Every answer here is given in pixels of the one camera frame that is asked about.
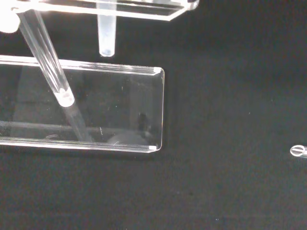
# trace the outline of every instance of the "transparent acrylic base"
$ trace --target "transparent acrylic base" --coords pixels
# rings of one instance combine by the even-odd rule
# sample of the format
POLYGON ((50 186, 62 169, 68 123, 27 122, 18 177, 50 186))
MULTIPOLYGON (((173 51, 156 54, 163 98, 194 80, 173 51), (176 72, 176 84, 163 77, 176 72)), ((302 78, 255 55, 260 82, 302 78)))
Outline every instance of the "transparent acrylic base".
POLYGON ((60 60, 75 103, 57 102, 33 57, 0 56, 0 145, 154 152, 164 71, 60 60))

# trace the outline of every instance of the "black fabric surface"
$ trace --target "black fabric surface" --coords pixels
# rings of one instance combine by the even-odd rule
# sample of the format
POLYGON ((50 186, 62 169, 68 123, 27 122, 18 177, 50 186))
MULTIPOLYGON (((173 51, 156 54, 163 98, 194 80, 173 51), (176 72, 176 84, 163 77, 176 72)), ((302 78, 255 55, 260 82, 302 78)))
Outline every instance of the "black fabric surface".
MULTIPOLYGON (((61 59, 165 69, 163 149, 1 147, 0 228, 306 229, 307 161, 289 153, 307 144, 306 5, 203 1, 170 23, 118 18, 111 59, 95 16, 44 13, 61 59)), ((31 56, 20 32, 0 39, 1 54, 31 56)))

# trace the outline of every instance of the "clear acrylic block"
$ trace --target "clear acrylic block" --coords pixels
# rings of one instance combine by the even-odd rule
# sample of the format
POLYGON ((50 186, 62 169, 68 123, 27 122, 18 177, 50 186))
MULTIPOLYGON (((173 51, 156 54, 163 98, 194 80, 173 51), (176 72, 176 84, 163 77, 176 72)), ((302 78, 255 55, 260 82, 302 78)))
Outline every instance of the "clear acrylic block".
POLYGON ((198 2, 199 0, 17 0, 15 5, 18 12, 35 9, 170 21, 195 8, 198 2))
POLYGON ((164 71, 59 61, 75 103, 62 107, 33 57, 0 56, 0 145, 150 153, 162 145, 164 71))

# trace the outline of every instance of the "clear plastic part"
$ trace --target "clear plastic part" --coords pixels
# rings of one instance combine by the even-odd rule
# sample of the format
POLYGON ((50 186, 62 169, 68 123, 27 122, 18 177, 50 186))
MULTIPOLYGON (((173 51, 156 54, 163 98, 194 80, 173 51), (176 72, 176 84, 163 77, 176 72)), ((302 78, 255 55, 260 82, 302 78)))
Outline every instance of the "clear plastic part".
POLYGON ((63 107, 71 106, 75 99, 40 13, 29 10, 20 13, 19 18, 19 28, 56 99, 63 107))
POLYGON ((198 2, 199 0, 17 0, 16 10, 35 9, 170 21, 195 9, 198 2))
POLYGON ((307 147, 303 145, 294 145, 290 153, 295 157, 307 158, 307 147))
MULTIPOLYGON (((117 0, 110 2, 113 4, 97 3, 97 9, 116 11, 117 0)), ((103 57, 112 57, 115 54, 116 21, 115 15, 97 16, 99 53, 103 57)))
POLYGON ((75 94, 59 105, 38 61, 0 56, 0 78, 15 82, 1 92, 0 145, 139 153, 162 145, 164 72, 59 60, 75 94))

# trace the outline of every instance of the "clear plastic rod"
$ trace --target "clear plastic rod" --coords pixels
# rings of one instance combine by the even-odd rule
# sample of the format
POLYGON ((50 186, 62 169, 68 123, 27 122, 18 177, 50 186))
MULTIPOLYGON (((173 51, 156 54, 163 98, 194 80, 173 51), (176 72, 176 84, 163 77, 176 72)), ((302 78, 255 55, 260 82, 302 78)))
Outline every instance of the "clear plastic rod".
POLYGON ((307 158, 307 147, 303 145, 294 145, 290 153, 295 157, 307 158))
POLYGON ((63 107, 71 106, 75 99, 40 13, 29 10, 18 16, 24 39, 37 59, 56 99, 63 107))
MULTIPOLYGON (((98 2, 96 7, 97 9, 116 11, 117 0, 109 0, 107 3, 98 2)), ((116 16, 98 15, 97 21, 99 53, 103 57, 112 57, 115 54, 116 16)))

